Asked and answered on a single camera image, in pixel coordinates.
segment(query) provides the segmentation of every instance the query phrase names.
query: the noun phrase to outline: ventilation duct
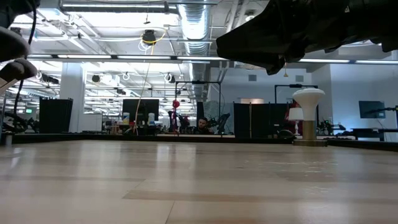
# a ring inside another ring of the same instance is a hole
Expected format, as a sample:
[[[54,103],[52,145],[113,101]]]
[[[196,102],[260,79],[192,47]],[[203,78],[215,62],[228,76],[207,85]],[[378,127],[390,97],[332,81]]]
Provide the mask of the ventilation duct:
[[[208,37],[210,7],[207,5],[179,4],[177,6],[181,15],[181,29],[186,40],[203,40]],[[209,45],[206,43],[184,43],[188,55],[208,55]],[[205,80],[206,64],[190,63],[190,78],[193,81]],[[203,86],[193,86],[197,100],[204,100],[207,96]]]

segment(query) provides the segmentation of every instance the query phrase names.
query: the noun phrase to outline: red object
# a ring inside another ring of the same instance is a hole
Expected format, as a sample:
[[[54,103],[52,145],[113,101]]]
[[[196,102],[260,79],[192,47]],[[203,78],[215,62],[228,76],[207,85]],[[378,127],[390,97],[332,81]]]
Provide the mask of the red object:
[[[173,108],[178,108],[180,106],[180,102],[177,100],[173,100]]]

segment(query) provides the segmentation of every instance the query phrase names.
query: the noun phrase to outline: man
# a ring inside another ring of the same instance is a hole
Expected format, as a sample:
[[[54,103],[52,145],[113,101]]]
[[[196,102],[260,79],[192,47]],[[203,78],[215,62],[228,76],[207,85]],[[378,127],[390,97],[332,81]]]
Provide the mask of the man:
[[[210,128],[207,128],[207,118],[200,118],[198,126],[195,128],[195,134],[214,134]]]

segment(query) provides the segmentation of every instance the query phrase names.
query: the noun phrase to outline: white pillar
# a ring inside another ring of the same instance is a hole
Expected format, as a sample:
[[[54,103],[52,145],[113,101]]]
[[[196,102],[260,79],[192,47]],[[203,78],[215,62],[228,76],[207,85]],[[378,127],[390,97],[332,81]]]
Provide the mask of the white pillar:
[[[81,67],[81,63],[63,63],[60,99],[73,99],[69,125],[69,131],[72,133],[82,131],[81,120],[84,114],[85,90],[86,71]]]

